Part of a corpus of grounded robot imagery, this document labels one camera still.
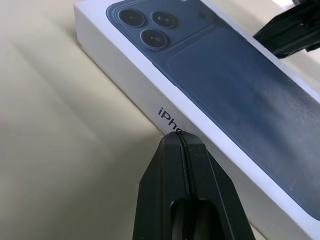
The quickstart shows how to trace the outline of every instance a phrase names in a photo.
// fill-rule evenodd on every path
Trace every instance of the white box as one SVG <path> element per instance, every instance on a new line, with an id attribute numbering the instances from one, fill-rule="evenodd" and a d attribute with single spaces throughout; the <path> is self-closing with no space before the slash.
<path id="1" fill-rule="evenodd" d="M 320 240 L 320 221 L 301 208 L 108 20 L 106 10 L 117 2 L 85 0 L 74 5 L 83 50 L 164 133 L 182 129 L 201 137 L 233 180 L 249 221 L 265 237 Z M 203 3 L 320 102 L 309 86 L 212 2 Z"/>

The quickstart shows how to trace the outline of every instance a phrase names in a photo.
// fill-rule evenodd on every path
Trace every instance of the blue phone back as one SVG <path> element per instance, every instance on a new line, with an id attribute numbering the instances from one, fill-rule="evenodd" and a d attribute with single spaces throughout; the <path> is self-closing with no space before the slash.
<path id="1" fill-rule="evenodd" d="M 122 22 L 134 9 L 145 24 Z M 173 28 L 151 20 L 162 11 Z M 320 106 L 287 75 L 199 0 L 126 0 L 106 15 L 174 85 L 191 99 L 307 213 L 320 220 Z M 170 39 L 150 49 L 155 29 Z"/>

